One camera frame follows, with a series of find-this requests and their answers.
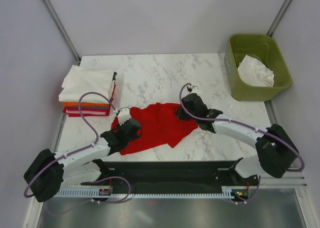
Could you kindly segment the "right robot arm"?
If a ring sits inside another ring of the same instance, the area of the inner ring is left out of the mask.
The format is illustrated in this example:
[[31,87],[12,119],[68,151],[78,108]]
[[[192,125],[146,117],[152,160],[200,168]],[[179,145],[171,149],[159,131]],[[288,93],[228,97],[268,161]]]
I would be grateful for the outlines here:
[[179,101],[178,119],[193,120],[204,131],[231,137],[256,150],[256,155],[239,158],[229,168],[233,184],[240,185],[248,177],[264,173],[279,179],[286,172],[300,172],[292,168],[300,156],[298,149],[280,125],[263,127],[233,119],[221,110],[207,108],[197,93],[180,95]]

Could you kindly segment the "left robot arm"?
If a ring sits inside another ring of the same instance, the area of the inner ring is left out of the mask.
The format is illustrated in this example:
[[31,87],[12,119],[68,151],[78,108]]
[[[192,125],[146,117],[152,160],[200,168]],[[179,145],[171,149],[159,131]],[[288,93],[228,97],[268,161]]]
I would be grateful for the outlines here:
[[23,175],[27,183],[23,195],[26,198],[35,197],[42,203],[64,188],[82,183],[106,184],[110,173],[99,167],[99,160],[121,152],[141,135],[141,124],[129,118],[82,148],[62,152],[42,150]]

